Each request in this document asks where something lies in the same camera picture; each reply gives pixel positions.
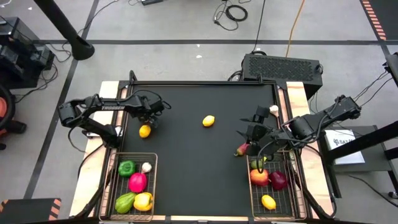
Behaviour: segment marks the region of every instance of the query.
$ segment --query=garlic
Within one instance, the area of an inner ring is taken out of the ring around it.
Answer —
[[[275,116],[275,117],[279,117],[279,108],[277,105],[272,105],[269,108],[269,111]]]
[[[150,163],[149,162],[145,162],[145,163],[142,164],[141,172],[144,174],[146,172],[149,172],[151,169],[152,169],[152,166],[150,165]]]

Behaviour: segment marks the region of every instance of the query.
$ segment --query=metal basket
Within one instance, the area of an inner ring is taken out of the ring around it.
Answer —
[[[149,192],[154,197],[154,205],[152,209],[147,212],[136,210],[134,207],[130,209],[128,213],[119,214],[115,209],[115,201],[118,197],[123,194],[130,192],[128,189],[129,179],[120,177],[118,173],[118,165],[122,161],[131,160],[136,163],[136,171],[140,172],[142,164],[149,162],[152,165],[152,170],[146,173],[147,186],[144,192]],[[141,153],[141,152],[115,152],[109,157],[108,172],[113,170],[111,180],[106,185],[107,180],[105,179],[105,186],[103,192],[103,199],[101,204],[100,216],[109,217],[109,220],[101,221],[113,221],[113,222],[150,222],[154,216],[155,207],[155,186],[156,186],[156,170],[157,170],[157,155],[155,153]]]
[[[267,186],[254,185],[250,181],[250,163],[257,157],[246,156],[248,162],[251,208],[256,220],[299,220],[307,217],[305,202],[301,186],[295,183],[294,170],[298,171],[296,156],[291,151],[278,151],[272,161],[267,161],[264,168],[269,172],[281,171],[286,175],[288,186],[282,190],[274,190],[271,183]],[[277,207],[275,210],[266,209],[261,203],[263,195],[271,196]]]

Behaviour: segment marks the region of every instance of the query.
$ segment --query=green bell pepper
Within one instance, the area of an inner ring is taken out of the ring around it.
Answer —
[[[121,177],[130,177],[136,172],[136,164],[133,161],[123,161],[119,165],[119,175]]]
[[[134,203],[135,197],[136,194],[133,192],[120,196],[118,199],[116,199],[116,203],[114,204],[114,209],[120,214],[130,211],[130,208]]]

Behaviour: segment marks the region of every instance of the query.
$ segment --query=yellow lemon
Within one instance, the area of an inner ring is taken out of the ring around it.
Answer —
[[[212,115],[206,116],[206,118],[203,119],[204,127],[210,127],[211,125],[213,125],[215,119],[216,118],[214,116],[212,116]]]
[[[269,196],[269,195],[264,195],[261,197],[261,203],[264,207],[266,207],[269,210],[276,209],[276,202],[275,200]]]
[[[146,138],[150,134],[150,126],[149,125],[142,125],[141,128],[139,129],[139,136],[141,138]]]

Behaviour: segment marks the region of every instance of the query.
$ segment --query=gray floor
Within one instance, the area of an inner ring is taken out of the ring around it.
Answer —
[[[97,10],[109,0],[100,0]],[[90,1],[57,1],[76,29],[87,20]],[[170,40],[170,39],[255,39],[262,1],[244,5],[249,12],[239,29],[227,32],[212,23],[219,1],[168,0],[151,6],[129,6],[120,0],[94,19],[88,33],[91,40]],[[299,0],[268,0],[264,10],[260,39],[287,40]],[[19,16],[41,39],[62,39],[56,28],[41,13],[33,1],[13,0],[0,8],[2,16]],[[233,26],[223,20],[226,26]],[[307,0],[298,20],[295,40],[376,40],[359,0]],[[284,56],[286,45],[258,45],[269,55]],[[159,44],[159,45],[95,45],[92,58],[78,62],[67,100],[92,95],[99,91],[103,80],[125,80],[134,70],[140,80],[226,80],[240,69],[251,44]],[[398,46],[389,46],[390,52]],[[60,58],[65,55],[57,53]],[[383,72],[384,55],[377,45],[293,45],[289,56],[320,60],[325,68],[323,87],[318,92],[318,108],[333,103],[337,95],[356,95]],[[17,105],[16,118],[28,124],[25,134],[2,139],[7,150],[0,152],[0,201],[22,198],[36,164],[44,137],[67,77],[72,60],[57,64],[59,77],[43,91],[38,91]],[[382,84],[365,94],[365,102]],[[397,87],[389,82],[363,108],[359,119],[344,125],[385,126],[397,119]],[[60,197],[61,217],[70,211],[76,186],[76,172],[83,155],[74,150],[67,139],[68,129],[57,124],[47,158],[33,198]],[[86,139],[76,130],[75,144],[84,148]],[[398,141],[387,142],[387,147]],[[386,173],[358,174],[381,192],[392,190]],[[338,199],[337,217],[342,220],[368,223],[396,223],[398,213],[365,185],[339,175],[343,198]]]

